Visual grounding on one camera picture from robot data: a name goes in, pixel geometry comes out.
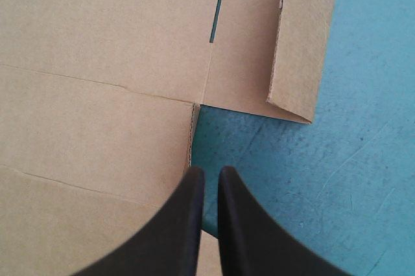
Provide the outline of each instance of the brown cardboard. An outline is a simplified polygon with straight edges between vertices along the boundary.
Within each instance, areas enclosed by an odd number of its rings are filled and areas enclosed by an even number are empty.
[[[0,163],[161,206],[187,164],[193,105],[0,66]]]
[[[334,0],[283,0],[268,102],[314,119]]]
[[[0,0],[0,62],[198,102],[217,0]]]
[[[266,103],[279,0],[222,0],[203,103],[303,122]]]
[[[222,0],[213,43],[217,0],[0,0],[0,273],[66,275],[139,229],[199,104],[311,121],[333,0],[308,1],[284,0],[274,57],[279,0]]]

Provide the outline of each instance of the corrugated cardboard edge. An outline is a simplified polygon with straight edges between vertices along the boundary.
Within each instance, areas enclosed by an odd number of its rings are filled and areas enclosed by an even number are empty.
[[[189,144],[187,147],[187,164],[184,167],[184,172],[187,168],[189,168],[192,165],[192,144],[193,144],[193,137],[195,136],[196,132],[196,125],[197,120],[199,118],[199,111],[200,111],[200,104],[193,104],[192,108],[192,115],[190,120],[190,128],[189,128]]]
[[[309,124],[314,119],[334,1],[279,2],[281,14],[267,102],[302,117]]]

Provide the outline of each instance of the cardboard flap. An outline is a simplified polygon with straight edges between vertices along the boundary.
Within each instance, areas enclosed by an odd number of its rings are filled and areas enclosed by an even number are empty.
[[[268,102],[313,121],[334,0],[281,0]]]
[[[0,65],[0,163],[160,206],[188,164],[193,104]]]

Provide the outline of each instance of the blue floor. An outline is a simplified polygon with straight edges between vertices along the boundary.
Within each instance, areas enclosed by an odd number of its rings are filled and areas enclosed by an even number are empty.
[[[337,0],[312,125],[202,107],[193,164],[234,165],[265,209],[354,275],[415,275],[415,0]]]

